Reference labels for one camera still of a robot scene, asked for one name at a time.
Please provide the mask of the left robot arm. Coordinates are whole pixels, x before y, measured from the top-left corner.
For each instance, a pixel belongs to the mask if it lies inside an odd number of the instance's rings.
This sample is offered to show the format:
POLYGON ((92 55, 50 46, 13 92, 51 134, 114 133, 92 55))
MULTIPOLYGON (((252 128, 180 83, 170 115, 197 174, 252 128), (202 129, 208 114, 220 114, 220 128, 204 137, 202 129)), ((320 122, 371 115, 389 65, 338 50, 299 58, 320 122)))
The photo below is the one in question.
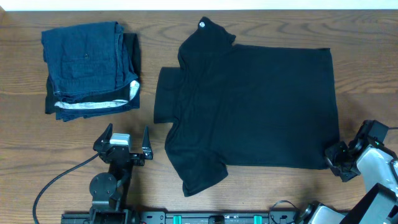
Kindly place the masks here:
POLYGON ((154 155, 150 145, 149 129, 144 128, 142 153, 131 152, 131 136, 113 133, 109 124, 102 135, 94 142, 93 150, 109 165, 107 172, 93 177, 90 194, 93 197, 89 224, 137 224, 140 215, 128 208, 126 199, 131 184, 134 166, 144 166, 154 155))

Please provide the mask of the black t-shirt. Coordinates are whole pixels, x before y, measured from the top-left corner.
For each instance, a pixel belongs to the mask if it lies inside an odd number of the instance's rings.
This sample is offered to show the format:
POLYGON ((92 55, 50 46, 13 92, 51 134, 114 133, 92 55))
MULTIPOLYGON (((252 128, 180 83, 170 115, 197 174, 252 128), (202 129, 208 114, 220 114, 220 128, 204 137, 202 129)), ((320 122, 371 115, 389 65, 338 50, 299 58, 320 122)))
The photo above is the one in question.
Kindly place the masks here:
POLYGON ((330 49, 260 47, 207 17, 160 70, 154 123, 169 123, 167 156, 183 194, 198 194, 228 166, 326 169, 340 138, 330 49))

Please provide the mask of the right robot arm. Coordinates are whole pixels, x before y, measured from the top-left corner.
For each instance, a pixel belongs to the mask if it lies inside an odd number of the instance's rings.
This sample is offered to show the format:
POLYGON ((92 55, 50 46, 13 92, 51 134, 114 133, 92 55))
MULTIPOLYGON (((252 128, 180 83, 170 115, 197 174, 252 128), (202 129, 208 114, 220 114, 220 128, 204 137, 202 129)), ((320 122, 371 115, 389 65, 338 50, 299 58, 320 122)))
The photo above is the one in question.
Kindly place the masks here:
POLYGON ((320 202, 310 203, 295 223, 397 224, 397 154, 384 145, 393 129, 376 120, 363 121, 354 139, 325 150, 332 173, 347 182, 362 176, 366 195, 346 214, 320 202))

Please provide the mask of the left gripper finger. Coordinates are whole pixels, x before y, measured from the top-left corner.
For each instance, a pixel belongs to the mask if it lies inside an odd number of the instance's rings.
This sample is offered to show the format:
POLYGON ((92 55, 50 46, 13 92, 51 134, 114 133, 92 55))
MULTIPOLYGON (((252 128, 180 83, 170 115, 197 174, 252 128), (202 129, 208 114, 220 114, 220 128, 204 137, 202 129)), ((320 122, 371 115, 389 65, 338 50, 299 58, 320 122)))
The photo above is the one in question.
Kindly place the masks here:
POLYGON ((146 160, 153 160, 153 151, 149 139, 149 127, 145 126, 142 139, 142 151, 146 160))
POLYGON ((111 136, 113 134, 113 124, 109 123, 108 127, 100 135, 100 137, 94 142, 93 150, 96 152, 102 152, 104 148, 109 145, 111 136))

